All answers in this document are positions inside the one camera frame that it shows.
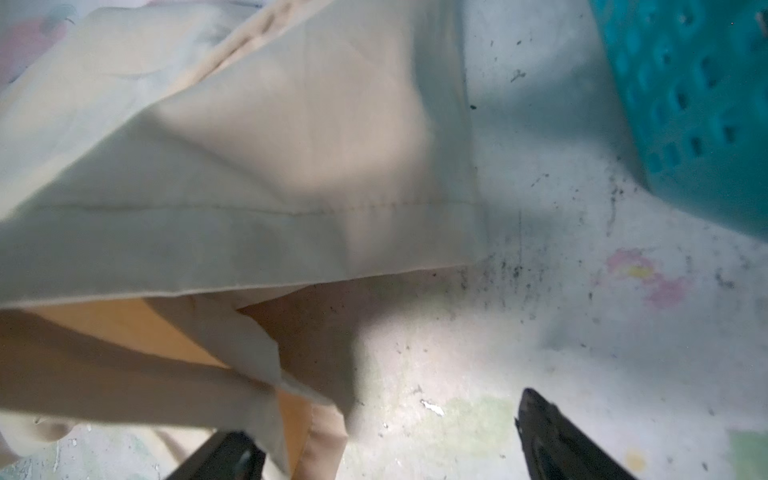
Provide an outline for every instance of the green paint stain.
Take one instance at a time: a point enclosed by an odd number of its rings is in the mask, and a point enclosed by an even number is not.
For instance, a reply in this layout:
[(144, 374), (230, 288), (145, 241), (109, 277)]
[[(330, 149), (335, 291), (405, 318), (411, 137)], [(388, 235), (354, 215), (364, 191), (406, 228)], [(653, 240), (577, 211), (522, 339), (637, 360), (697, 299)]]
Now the green paint stain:
[(768, 432), (728, 432), (736, 480), (768, 480)]
[(451, 399), (441, 406), (445, 416), (432, 412), (414, 429), (425, 442), (465, 455), (498, 455), (515, 432), (516, 404), (491, 396), (476, 402)]

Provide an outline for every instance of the teal plastic basket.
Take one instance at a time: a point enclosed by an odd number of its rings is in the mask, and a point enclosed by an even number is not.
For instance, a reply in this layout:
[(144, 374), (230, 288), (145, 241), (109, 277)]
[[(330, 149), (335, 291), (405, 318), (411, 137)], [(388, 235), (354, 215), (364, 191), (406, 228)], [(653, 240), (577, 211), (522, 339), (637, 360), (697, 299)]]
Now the teal plastic basket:
[(768, 0), (591, 0), (650, 189), (768, 240)]

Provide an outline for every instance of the khaki cloth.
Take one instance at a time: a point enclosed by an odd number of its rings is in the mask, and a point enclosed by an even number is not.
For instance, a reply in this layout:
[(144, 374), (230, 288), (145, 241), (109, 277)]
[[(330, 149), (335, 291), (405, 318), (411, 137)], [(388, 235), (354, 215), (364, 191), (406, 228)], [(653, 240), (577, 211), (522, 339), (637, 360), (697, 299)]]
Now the khaki cloth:
[(484, 255), (455, 7), (105, 8), (43, 55), (0, 95), (0, 407), (332, 478), (341, 415), (236, 309)]

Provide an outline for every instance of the stitched seam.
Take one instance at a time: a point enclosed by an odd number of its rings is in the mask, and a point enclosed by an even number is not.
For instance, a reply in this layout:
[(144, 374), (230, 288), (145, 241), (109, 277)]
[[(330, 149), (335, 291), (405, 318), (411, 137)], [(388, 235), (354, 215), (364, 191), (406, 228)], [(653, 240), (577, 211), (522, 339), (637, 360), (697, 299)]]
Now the stitched seam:
[(359, 205), (357, 207), (340, 208), (336, 210), (314, 210), (309, 212), (281, 212), (278, 210), (264, 210), (253, 207), (241, 207), (237, 205), (160, 205), (160, 206), (141, 206), (141, 205), (78, 205), (78, 204), (57, 204), (33, 207), (31, 211), (41, 210), (85, 210), (85, 211), (152, 211), (152, 210), (239, 210), (267, 215), (283, 215), (288, 217), (308, 217), (321, 215), (337, 215), (353, 213), (361, 210), (376, 209), (396, 209), (397, 207), (427, 207), (427, 206), (452, 206), (467, 205), (470, 207), (479, 206), (476, 202), (451, 200), (451, 201), (429, 201), (429, 202), (401, 202), (395, 204), (373, 204)]

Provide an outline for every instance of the pink paint stain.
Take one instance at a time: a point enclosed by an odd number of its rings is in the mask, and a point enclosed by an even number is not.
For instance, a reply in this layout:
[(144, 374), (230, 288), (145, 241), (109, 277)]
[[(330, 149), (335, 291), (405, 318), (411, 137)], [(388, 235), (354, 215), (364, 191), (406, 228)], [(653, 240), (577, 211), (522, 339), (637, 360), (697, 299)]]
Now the pink paint stain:
[(653, 260), (643, 256), (640, 249), (619, 249), (605, 262), (608, 272), (621, 279), (639, 280), (648, 290), (644, 300), (659, 310), (676, 306), (685, 300), (690, 289), (690, 279), (685, 276), (667, 279), (656, 271)]

